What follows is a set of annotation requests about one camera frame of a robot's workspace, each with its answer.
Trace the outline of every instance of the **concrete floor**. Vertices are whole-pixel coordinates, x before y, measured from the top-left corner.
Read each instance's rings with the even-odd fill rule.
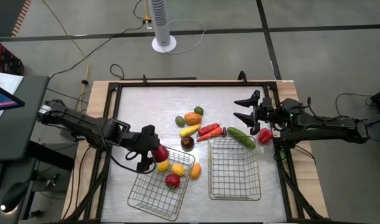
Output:
[[[135,2],[49,1],[69,34],[117,33],[136,27],[139,21],[131,13]],[[378,0],[269,0],[263,4],[270,27],[380,24]],[[167,5],[170,19],[200,19],[207,28],[261,27],[253,0],[167,0]],[[143,5],[139,6],[138,14],[144,15]],[[181,24],[173,29],[200,27]],[[33,0],[19,36],[45,35],[63,35],[63,32],[41,1]],[[380,29],[286,32],[271,36],[282,78],[295,80],[300,100],[306,101],[311,96],[318,114],[336,115],[334,100],[340,93],[375,94],[380,90]],[[180,50],[192,46],[199,36],[177,39]],[[244,70],[250,79],[273,79],[262,33],[206,35],[199,46],[181,55],[157,54],[151,49],[151,40],[150,37],[113,39],[89,58],[90,83],[116,79],[110,75],[112,63],[123,67],[126,78],[145,74],[150,78],[228,79],[237,78],[238,72]],[[77,42],[87,53],[103,41]],[[4,45],[22,59],[26,75],[50,76],[80,60],[80,53],[68,40]],[[49,88],[78,96],[84,76],[85,64],[80,64],[71,72],[56,76]],[[61,98],[69,106],[75,106],[74,100],[49,91],[45,98]],[[358,96],[340,99],[340,110],[359,118],[375,113]],[[36,126],[33,139],[67,142],[58,133],[50,127]],[[339,221],[380,223],[380,142],[355,145],[315,141],[311,145],[329,216]]]

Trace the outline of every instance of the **monitor screen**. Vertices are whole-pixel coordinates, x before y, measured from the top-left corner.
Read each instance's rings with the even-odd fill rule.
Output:
[[[23,106],[23,102],[0,88],[0,110]]]

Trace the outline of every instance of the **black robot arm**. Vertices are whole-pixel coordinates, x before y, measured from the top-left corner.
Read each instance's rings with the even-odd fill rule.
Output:
[[[293,148],[300,141],[325,139],[342,139],[362,144],[369,139],[367,127],[361,120],[347,116],[319,117],[313,110],[313,115],[306,113],[305,109],[311,109],[310,101],[304,106],[297,100],[287,98],[275,109],[271,98],[264,98],[258,105],[259,99],[260,92],[256,90],[248,100],[235,101],[234,103],[241,106],[253,106],[253,112],[250,115],[234,115],[251,127],[252,135],[260,130],[259,120],[271,122],[275,127],[280,126],[276,130],[280,131],[282,146]]]
[[[127,160],[141,155],[136,171],[146,172],[154,163],[148,157],[150,151],[159,146],[158,135],[152,125],[142,128],[141,133],[130,132],[130,125],[116,119],[93,118],[73,109],[67,108],[62,100],[46,101],[38,112],[38,121],[42,124],[63,125],[72,131],[74,137],[84,136],[89,145],[96,149],[107,150],[109,146],[121,146],[133,152]]]

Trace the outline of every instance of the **wooden board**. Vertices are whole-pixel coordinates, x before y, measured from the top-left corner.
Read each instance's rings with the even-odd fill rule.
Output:
[[[143,81],[95,81],[93,83],[92,92],[90,94],[89,98],[89,104],[87,108],[87,114],[93,117],[102,117],[104,112],[104,107],[106,103],[107,98],[107,91],[108,91],[108,84],[110,82],[120,82],[120,83],[142,83]],[[149,81],[150,83],[166,83],[166,82],[178,82],[175,81]],[[200,83],[206,83],[206,82],[239,82],[241,83],[241,80],[183,80],[181,82],[200,82]],[[271,82],[269,80],[250,80],[249,82]],[[284,100],[286,98],[293,98],[298,99],[297,91],[295,89],[295,84],[293,81],[277,81],[277,87],[278,87],[278,94],[280,100]],[[109,110],[110,114],[109,117],[112,116],[113,111],[113,105],[114,102],[111,104],[111,108]],[[301,147],[306,149],[307,151],[311,152],[310,144],[309,142],[301,142],[299,144]],[[74,186],[73,186],[73,197],[72,201],[70,203],[71,198],[71,186],[72,183],[70,182],[67,196],[65,199],[64,209],[62,212],[62,218],[65,214],[65,212],[68,210],[67,216],[69,216],[75,209],[75,198],[77,196],[77,190],[78,190],[78,172],[79,172],[79,165],[80,161],[85,153],[85,151],[88,148],[88,144],[85,141],[82,141],[78,145],[78,151],[77,151],[77,159],[75,160],[75,169],[74,172]],[[327,217],[327,210],[325,201],[323,198],[323,194],[321,192],[320,182],[316,171],[316,166],[313,162],[313,159],[308,157],[306,154],[302,153],[299,150],[293,149],[292,150],[292,156],[294,161],[294,168],[297,175],[297,181],[298,181],[298,187],[301,190],[302,194],[305,196],[305,198],[310,202],[310,204],[315,208],[315,210],[324,217]],[[93,162],[95,159],[95,150],[89,150],[86,158],[83,161],[82,164],[82,171],[81,171],[81,177],[80,177],[80,188],[79,188],[79,194],[78,194],[78,203],[82,201],[83,197],[88,192],[89,183],[91,179],[92,169],[93,169]],[[288,194],[290,196],[290,204],[291,204],[291,210],[293,217],[297,217],[297,209],[295,206],[295,200],[293,198],[293,195],[291,193],[291,190],[288,191]],[[98,203],[98,196],[99,191],[96,192],[92,209],[90,212],[90,218],[96,217],[96,211],[97,211],[97,203]]]

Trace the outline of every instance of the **wire basket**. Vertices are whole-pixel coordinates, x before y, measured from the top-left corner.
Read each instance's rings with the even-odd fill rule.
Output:
[[[257,149],[231,136],[208,139],[208,186],[213,200],[259,200]]]
[[[184,194],[188,187],[194,156],[167,148],[169,151],[169,171],[154,171],[150,174],[138,174],[128,197],[128,205],[169,221],[178,218]],[[181,164],[186,173],[180,178],[180,185],[170,190],[165,185],[165,178],[172,174],[174,164]]]

